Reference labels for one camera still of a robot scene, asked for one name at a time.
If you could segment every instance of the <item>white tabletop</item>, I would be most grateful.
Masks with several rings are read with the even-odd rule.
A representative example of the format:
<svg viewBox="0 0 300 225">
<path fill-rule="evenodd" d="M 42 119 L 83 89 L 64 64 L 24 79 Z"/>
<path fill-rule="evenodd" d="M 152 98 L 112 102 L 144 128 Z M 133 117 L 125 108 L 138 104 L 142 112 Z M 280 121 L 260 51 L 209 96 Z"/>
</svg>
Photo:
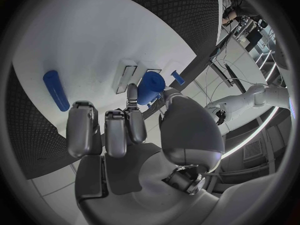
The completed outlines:
<svg viewBox="0 0 300 225">
<path fill-rule="evenodd" d="M 181 73 L 196 57 L 172 28 L 131 0 L 48 0 L 35 13 L 13 66 L 30 100 L 63 136 L 68 112 L 49 94 L 46 72 L 58 71 L 70 105 L 94 104 L 103 133 L 104 113 L 126 105 L 126 93 L 112 89 L 121 59 L 157 64 L 169 85 L 171 72 Z"/>
</svg>

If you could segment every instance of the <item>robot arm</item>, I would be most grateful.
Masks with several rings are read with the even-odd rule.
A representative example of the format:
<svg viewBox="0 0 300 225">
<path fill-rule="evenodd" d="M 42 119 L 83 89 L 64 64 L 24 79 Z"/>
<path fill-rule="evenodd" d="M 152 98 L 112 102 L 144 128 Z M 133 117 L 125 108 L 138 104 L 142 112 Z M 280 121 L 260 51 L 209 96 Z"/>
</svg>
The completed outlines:
<svg viewBox="0 0 300 225">
<path fill-rule="evenodd" d="M 221 98 L 209 103 L 205 109 L 219 126 L 238 118 L 249 108 L 261 108 L 265 105 L 289 109 L 289 93 L 284 87 L 253 85 L 241 95 Z"/>
</svg>

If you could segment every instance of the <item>blue cylinder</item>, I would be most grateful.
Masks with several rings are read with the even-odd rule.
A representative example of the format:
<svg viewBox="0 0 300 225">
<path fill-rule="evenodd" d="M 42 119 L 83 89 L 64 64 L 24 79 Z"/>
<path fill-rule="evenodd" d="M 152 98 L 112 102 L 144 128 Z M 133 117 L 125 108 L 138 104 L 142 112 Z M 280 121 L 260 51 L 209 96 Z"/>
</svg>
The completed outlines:
<svg viewBox="0 0 300 225">
<path fill-rule="evenodd" d="M 42 79 L 58 108 L 62 112 L 67 111 L 70 104 L 63 90 L 58 72 L 55 70 L 48 71 Z"/>
<path fill-rule="evenodd" d="M 184 84 L 186 81 L 184 81 L 184 79 L 177 73 L 177 71 L 175 70 L 174 72 L 171 73 L 171 75 L 176 79 L 176 81 L 182 85 Z"/>
<path fill-rule="evenodd" d="M 155 71 L 148 71 L 137 87 L 137 103 L 146 105 L 155 99 L 166 87 L 164 78 Z"/>
</svg>

